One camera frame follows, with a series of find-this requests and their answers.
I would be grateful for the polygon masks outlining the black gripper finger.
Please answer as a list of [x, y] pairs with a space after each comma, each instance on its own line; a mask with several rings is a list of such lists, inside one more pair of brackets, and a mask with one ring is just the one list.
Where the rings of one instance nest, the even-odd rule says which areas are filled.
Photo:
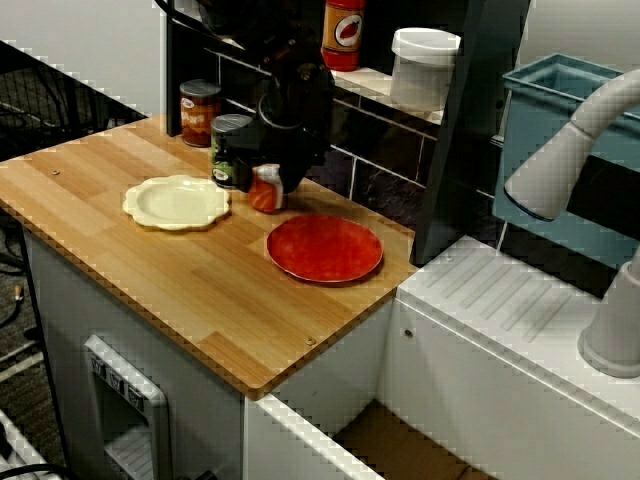
[[253, 168], [257, 160], [249, 155], [236, 153], [233, 163], [233, 186], [243, 193], [248, 193], [252, 184]]
[[292, 193], [311, 168], [311, 163], [304, 158], [286, 160], [279, 165], [279, 177], [283, 193]]

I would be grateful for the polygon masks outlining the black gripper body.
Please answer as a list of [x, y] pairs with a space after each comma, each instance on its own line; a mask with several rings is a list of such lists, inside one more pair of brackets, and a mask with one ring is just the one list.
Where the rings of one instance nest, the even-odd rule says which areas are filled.
[[259, 107], [248, 125], [227, 137], [232, 164], [279, 164], [286, 173], [305, 175], [323, 165], [330, 148], [331, 111], [312, 110], [309, 119], [276, 120]]

